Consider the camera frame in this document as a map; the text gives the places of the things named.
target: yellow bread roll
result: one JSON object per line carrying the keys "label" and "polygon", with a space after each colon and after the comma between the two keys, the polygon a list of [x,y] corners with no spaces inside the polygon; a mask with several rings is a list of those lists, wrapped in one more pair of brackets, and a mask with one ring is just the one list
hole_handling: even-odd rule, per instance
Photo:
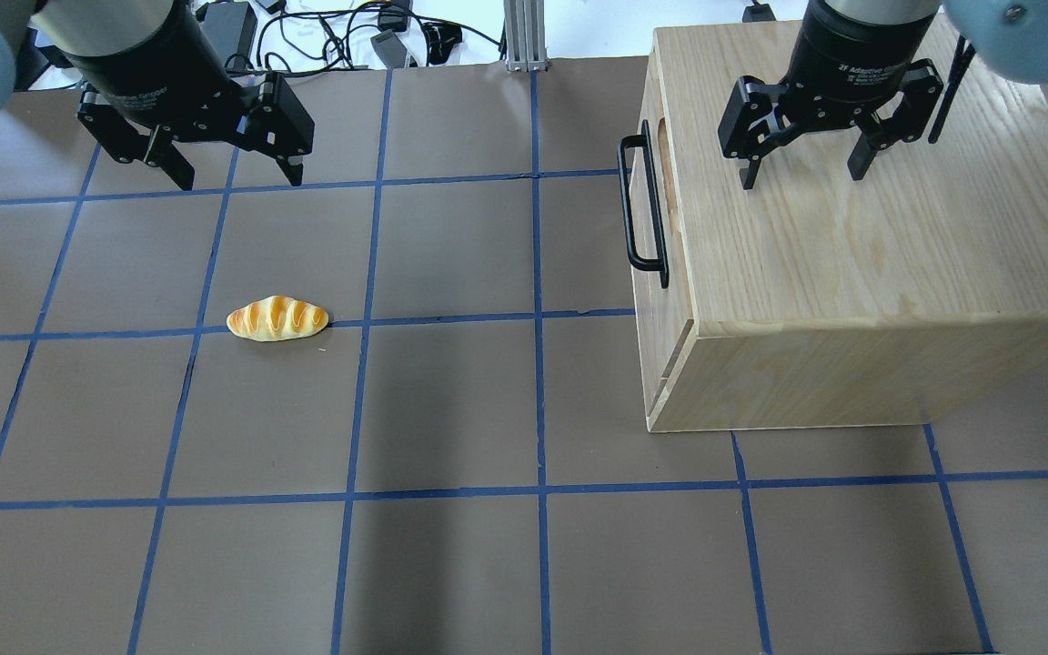
{"label": "yellow bread roll", "polygon": [[316,334],[329,325],[329,312],[287,296],[269,296],[234,311],[224,324],[245,340],[283,342]]}

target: cabinet handle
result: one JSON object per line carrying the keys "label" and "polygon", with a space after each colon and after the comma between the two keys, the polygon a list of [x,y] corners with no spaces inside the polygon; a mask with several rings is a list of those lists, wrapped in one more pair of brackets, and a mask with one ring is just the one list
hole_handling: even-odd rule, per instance
{"label": "cabinet handle", "polygon": [[[658,272],[662,289],[670,287],[670,265],[665,261],[665,232],[661,226],[661,202],[658,200],[657,174],[653,171],[653,150],[650,140],[650,122],[641,121],[641,133],[625,136],[617,146],[617,176],[620,178],[620,212],[625,219],[625,249],[629,254],[629,264],[637,270]],[[647,259],[637,254],[637,240],[633,237],[633,209],[629,202],[629,176],[625,174],[625,151],[640,148],[645,158],[645,182],[650,190],[650,218],[653,221],[653,245],[657,249],[655,259]]]}

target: bread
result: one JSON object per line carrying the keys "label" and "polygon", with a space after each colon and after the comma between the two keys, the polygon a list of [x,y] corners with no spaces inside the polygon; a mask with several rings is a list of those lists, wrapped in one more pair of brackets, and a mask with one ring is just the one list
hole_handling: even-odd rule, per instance
{"label": "bread", "polygon": [[269,296],[234,311],[224,324],[241,339],[283,342],[316,334],[329,325],[329,312],[287,296]]}

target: cabinet top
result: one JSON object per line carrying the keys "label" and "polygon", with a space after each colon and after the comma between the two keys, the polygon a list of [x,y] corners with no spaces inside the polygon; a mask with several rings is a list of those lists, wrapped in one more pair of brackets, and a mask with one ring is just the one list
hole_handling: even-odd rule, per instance
{"label": "cabinet top", "polygon": [[[654,32],[664,116],[648,117],[665,119],[679,203],[667,231],[682,237],[699,333],[1048,322],[1040,88],[998,78],[978,56],[939,144],[895,145],[853,182],[858,130],[805,135],[744,191],[717,126],[739,75],[782,78],[798,32],[798,22]],[[940,16],[919,58],[945,78],[955,42]]]}

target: wood grain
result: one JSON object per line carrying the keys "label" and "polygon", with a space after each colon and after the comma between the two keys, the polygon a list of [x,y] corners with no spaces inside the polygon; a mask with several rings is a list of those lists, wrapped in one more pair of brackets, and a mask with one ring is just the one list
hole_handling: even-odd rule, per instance
{"label": "wood grain", "polygon": [[[939,145],[899,144],[853,182],[858,133],[807,135],[746,192],[716,128],[740,74],[782,78],[798,29],[654,32],[641,116],[671,287],[633,272],[650,431],[922,423],[1048,361],[1039,88],[975,63]],[[920,56],[947,67],[955,39],[937,18]],[[632,177],[652,253],[640,166]]]}

